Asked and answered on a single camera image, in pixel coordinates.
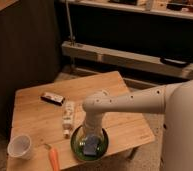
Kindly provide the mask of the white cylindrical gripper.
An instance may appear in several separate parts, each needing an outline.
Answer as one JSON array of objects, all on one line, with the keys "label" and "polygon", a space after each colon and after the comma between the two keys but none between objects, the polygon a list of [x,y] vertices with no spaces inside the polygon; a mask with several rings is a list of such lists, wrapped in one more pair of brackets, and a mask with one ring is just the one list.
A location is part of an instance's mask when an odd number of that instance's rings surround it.
[{"label": "white cylindrical gripper", "polygon": [[102,132],[103,117],[104,117],[103,114],[98,114],[98,113],[86,114],[81,127],[82,135],[80,138],[80,145],[82,147],[84,147],[86,137],[89,135],[95,135],[99,138],[98,145],[103,141],[104,139],[104,135]]}]

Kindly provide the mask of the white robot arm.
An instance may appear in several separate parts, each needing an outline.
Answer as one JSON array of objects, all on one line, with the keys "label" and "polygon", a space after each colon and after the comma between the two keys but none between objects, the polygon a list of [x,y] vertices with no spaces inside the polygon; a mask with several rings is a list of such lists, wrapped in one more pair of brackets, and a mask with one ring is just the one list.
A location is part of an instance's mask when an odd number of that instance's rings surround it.
[{"label": "white robot arm", "polygon": [[119,96],[101,90],[88,96],[82,107],[85,134],[99,134],[107,112],[164,114],[160,171],[193,171],[193,80]]}]

